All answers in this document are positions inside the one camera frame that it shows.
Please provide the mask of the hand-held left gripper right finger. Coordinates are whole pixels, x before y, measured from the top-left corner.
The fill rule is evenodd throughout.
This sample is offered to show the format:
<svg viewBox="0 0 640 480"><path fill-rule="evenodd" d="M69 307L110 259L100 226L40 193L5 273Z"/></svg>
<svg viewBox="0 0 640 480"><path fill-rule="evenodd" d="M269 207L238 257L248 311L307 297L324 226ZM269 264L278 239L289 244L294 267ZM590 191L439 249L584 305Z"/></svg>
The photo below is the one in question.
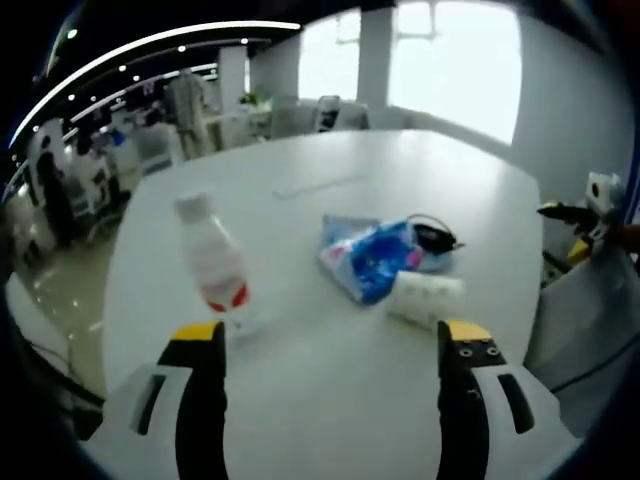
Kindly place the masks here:
<svg viewBox="0 0 640 480"><path fill-rule="evenodd" d="M579 441L558 399L507 362L491 334L464 320L438 324L440 479L543 479Z"/></svg>

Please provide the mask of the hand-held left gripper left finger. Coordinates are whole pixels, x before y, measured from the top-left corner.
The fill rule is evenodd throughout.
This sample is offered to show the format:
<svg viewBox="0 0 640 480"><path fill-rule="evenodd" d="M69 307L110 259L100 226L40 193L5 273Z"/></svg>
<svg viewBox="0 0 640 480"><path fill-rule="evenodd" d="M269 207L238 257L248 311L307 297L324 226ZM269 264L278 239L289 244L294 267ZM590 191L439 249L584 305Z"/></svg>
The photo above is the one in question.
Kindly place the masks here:
<svg viewBox="0 0 640 480"><path fill-rule="evenodd" d="M112 479L225 479L225 328L188 325L108 395L87 452Z"/></svg>

